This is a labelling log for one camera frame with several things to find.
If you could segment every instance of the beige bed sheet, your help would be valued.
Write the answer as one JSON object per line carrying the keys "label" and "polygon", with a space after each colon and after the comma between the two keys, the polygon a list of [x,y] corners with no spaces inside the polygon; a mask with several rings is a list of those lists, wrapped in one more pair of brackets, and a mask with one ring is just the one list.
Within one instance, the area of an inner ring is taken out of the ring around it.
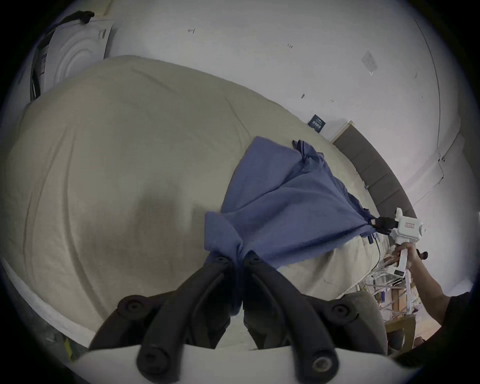
{"label": "beige bed sheet", "polygon": [[[1,255],[45,303],[96,331],[121,298],[175,289],[202,266],[205,212],[220,209],[257,135],[309,142],[376,214],[350,161],[278,104],[203,72],[125,56],[25,110],[2,151]],[[381,237],[380,253],[387,243]],[[332,299],[378,257],[358,237],[281,271],[302,292]]]}

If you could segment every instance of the bed headboard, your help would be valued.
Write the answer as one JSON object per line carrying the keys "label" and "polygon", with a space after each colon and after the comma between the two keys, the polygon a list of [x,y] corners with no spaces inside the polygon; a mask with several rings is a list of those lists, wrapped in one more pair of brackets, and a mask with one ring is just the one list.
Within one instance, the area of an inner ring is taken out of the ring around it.
{"label": "bed headboard", "polygon": [[417,217],[390,167],[352,122],[347,123],[332,141],[357,169],[380,216],[394,217],[396,208],[400,207],[405,216]]}

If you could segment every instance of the wrinkled fabric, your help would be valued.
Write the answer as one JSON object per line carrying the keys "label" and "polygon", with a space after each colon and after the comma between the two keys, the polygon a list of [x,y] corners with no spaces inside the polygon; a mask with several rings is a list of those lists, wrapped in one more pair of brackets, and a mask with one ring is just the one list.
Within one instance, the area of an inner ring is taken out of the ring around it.
{"label": "wrinkled fabric", "polygon": [[332,175],[323,154],[256,137],[235,170],[220,213],[205,215],[207,262],[235,266],[254,251],[271,266],[297,263],[375,232],[373,215]]}

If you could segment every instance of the label sticker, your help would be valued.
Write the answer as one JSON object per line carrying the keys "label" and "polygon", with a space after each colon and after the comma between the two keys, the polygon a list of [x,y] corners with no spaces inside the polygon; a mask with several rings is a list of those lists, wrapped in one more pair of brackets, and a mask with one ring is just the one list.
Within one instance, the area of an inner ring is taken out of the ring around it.
{"label": "label sticker", "polygon": [[378,68],[378,66],[372,54],[370,53],[370,51],[367,51],[367,53],[365,53],[365,56],[363,56],[362,61],[363,61],[363,64],[365,64],[365,67],[367,67],[368,72],[370,73],[370,76],[372,76],[375,70]]}
{"label": "label sticker", "polygon": [[319,118],[317,115],[313,115],[312,119],[308,123],[309,127],[312,127],[317,131],[317,133],[320,133],[322,128],[325,125],[325,121],[323,121],[321,118]]}

